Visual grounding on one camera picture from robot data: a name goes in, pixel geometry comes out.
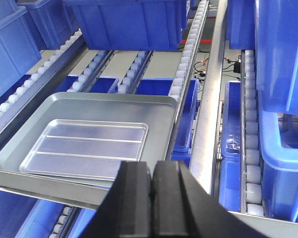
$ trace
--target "roller conveyor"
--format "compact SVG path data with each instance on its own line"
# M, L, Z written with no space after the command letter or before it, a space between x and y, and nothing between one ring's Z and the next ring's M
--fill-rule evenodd
M212 46L210 64L208 66L208 84L205 86L201 106L199 108L197 127L201 127L202 130L205 129L203 126L201 126L201 124L204 122L203 114L207 113L204 116L209 116L210 114L208 113L210 107L212 106L212 103L215 103L217 100L217 90L219 89L216 88L214 91L214 86L216 86L216 83L221 82L221 73L218 75L221 70L216 71L216 68L214 68L212 71L212 66L219 63L219 61L221 61L223 58L224 39L223 32L221 32L221 30L223 30L225 27L223 12L223 9L225 9L225 2L226 1L222 0L219 6L219 20L217 20L214 33L214 46ZM208 4L208 1L203 1L201 2L198 9L208 9ZM186 101L186 94L189 90L193 63L198 51L197 42L199 42L201 39L206 16L207 10L201 12L198 11L198 14L196 14L196 19L193 20L193 27L191 27L190 30L191 34L189 34L188 42L184 47L179 66L169 91L169 96L173 97L178 103L166 159L171 158L175 144L176 135L178 133L178 128L182 118L184 102ZM0 149L2 148L2 145L8 142L12 135L14 135L21 125L31 116L41 102L43 102L44 99L53 92L97 91L97 84L102 80L100 75L106 65L109 63L114 52L99 51L81 75L67 77L71 69L73 69L77 62L86 54L86 51L87 48L82 37L80 36L80 33L76 32L76 34L72 36L58 51L56 51L55 55L53 55L49 61L45 62L35 74L32 76L25 76L18 82L16 91L11 91L12 95L15 96L10 97L8 94L6 94L5 97L1 99L1 103L3 105L0 104ZM117 81L113 79L114 83L110 86L110 88L108 88L107 91L101 92L115 93L117 90L118 93L134 94L148 63L150 62L151 57L152 52L139 52L134 62L130 66L130 69L126 73L125 78L122 80L122 83L119 86L116 86L115 83L117 83ZM215 78L217 76L219 77L219 81L211 83L211 77ZM208 89L210 88L212 88L212 94L215 95L212 97L212 100L210 100L210 97L208 96ZM207 120L216 118L215 121L217 121L218 113L211 112L211 115L215 117L211 116ZM215 127L211 126L208 128L208 130L215 128L214 131L216 131L217 127L218 125L215 125ZM204 166L203 164L201 169L201 167L197 167L196 164L197 156L200 156L199 150L201 151L202 149L202 147L198 148L197 144L201 143L201 140L203 140L203 138L199 138L201 135L199 133L199 130L197 130L195 133L195 142L192 151L193 159L190 169L199 183L203 185L203 188L208 193L213 193L212 178L214 177L214 174L210 174L209 172L205 173L206 169L209 170L208 166ZM203 155L202 158L210 160L210 158L213 158L213 156L211 156L213 153L210 153L211 148L208 148L207 151L209 153ZM211 167L212 169L210 172L212 173L214 170L213 165L211 165ZM200 176L203 173L204 175L202 176L210 176L209 181L206 181ZM108 186L92 187L89 185L65 182L37 175L25 175L15 172L0 171L0 190L35 197L19 197L20 201L31 200L32 203L28 206L27 211L23 209L23 217L18 215L19 219L17 220L19 221L19 224L17 224L15 226L16 229L12 231L12 233L14 233L13 236L25 238L48 236L51 238L75 238L78 237L80 231L95 213L95 211L89 210L87 208L97 209L98 205L107 194ZM69 210L73 210L71 209L72 206L84 207L86 209L75 208L75 212L69 213ZM262 220L259 220L259 218L240 215L238 213L233 214L246 222L252 220L251 225L257 226L258 230L262 228ZM265 222L267 224L274 224L274 226L277 227L285 226L292 227L296 231L298 230L298 224L283 224L270 219L265 219ZM268 233L265 234L270 234L269 232L271 232L271 237L282 237L280 234L279 236L273 234L274 232L272 231L268 231Z

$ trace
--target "tray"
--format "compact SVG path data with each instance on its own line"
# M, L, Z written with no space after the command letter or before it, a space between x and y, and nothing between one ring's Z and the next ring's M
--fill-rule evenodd
M164 160L175 117L176 101L167 96L60 92L48 97L0 151L0 170L19 173L19 167L48 124L55 120L88 120L148 125L140 161L153 171ZM111 186L110 179L51 178Z
M139 161L144 123L51 121L21 163L23 173L115 180L121 161Z

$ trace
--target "metal bar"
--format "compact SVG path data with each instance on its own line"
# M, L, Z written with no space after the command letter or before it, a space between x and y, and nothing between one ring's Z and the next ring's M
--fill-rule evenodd
M203 16L197 16L196 15L194 17L193 24L191 25L188 38L190 37L190 33L192 32L192 30L194 30L194 26L195 26L194 23L198 21L197 20L198 18L202 17L200 27L198 28L198 31L196 33L197 37L195 39L193 47L189 47L190 45L192 45L192 43L189 42L190 39L187 40L187 43L185 44L184 49L183 49L183 53L182 53L182 56L181 56L181 60L179 62L179 66L177 68L177 72L178 71L183 71L182 70L183 67L181 66L181 64L184 64L184 63L182 62L182 59L186 58L187 57L186 54L188 54L188 52L191 51L192 54L191 54L190 60L187 63L185 63L185 64L187 64L187 69L184 70L186 72L185 72L184 78L183 78L182 90L180 92L180 95L176 96L176 98L178 97L177 98L178 104L177 104L177 108L176 108L176 117L175 117L175 121L174 121L174 124L173 124L171 137L170 137L170 141L169 141L169 145L168 145L168 150L167 150L167 154L166 154L166 159L167 160L171 159L171 155L172 155L173 148L174 148L174 145L175 145L176 136L178 134L178 130L179 130L179 126L180 126L180 122L181 122L181 118L182 118L182 113L183 113L185 101L186 101L187 94L188 94L189 87L190 87L192 72L194 70L195 58L196 58L196 55L197 55L197 52L198 52L198 49L199 49L203 28L204 28L204 25L205 25L207 14L208 14L209 1L201 1L199 3L198 9L199 9L200 6L202 8L203 8L203 6L205 6L204 14L203 14ZM171 88L170 88L170 91L169 91L169 95L171 95L171 96L172 96L172 87L175 85L176 78L177 78L177 73L174 77L174 80L172 82L172 85L171 85Z
M255 217L238 212L230 212L252 228L271 238L298 238L298 223Z
M240 77L240 212L246 213L246 161L245 161L245 51L241 52Z
M208 194L212 194L214 189L215 138L225 47L226 8L227 0L220 0L190 164L191 173Z
M68 50L20 97L0 118L0 149L20 129L37 107L59 86L74 66L87 53L80 36Z

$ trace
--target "blue storage box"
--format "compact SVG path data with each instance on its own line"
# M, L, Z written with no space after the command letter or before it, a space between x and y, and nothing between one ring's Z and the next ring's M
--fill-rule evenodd
M90 49L177 50L186 0L64 0Z
M259 96L263 199L268 216L298 222L298 116L263 110Z
M173 78L144 78L136 94L167 96ZM187 153L190 149L192 123L197 108L199 81L192 79L173 151Z
M221 163L219 203L229 211L240 207L240 162L223 159Z
M19 7L0 20L0 96L41 58L24 21L25 13Z
M74 12L62 0L18 0L28 10L26 22L40 50L58 49L78 29Z
M255 0L228 0L226 39L230 49L255 49Z
M15 238L48 237L62 213L64 204L37 200Z
M15 237L37 199L0 191L0 237Z
M240 82L225 86L221 153L224 159L240 161Z
M17 6L14 0L0 0L0 20L15 13Z
M257 89L264 110L298 115L298 0L260 1L258 15Z

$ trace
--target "metal rail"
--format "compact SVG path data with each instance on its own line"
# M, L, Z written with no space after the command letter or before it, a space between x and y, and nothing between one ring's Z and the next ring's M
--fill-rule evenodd
M217 150L215 138L225 47L226 8L227 0L220 0L190 164L191 173L208 194L213 194L214 189Z

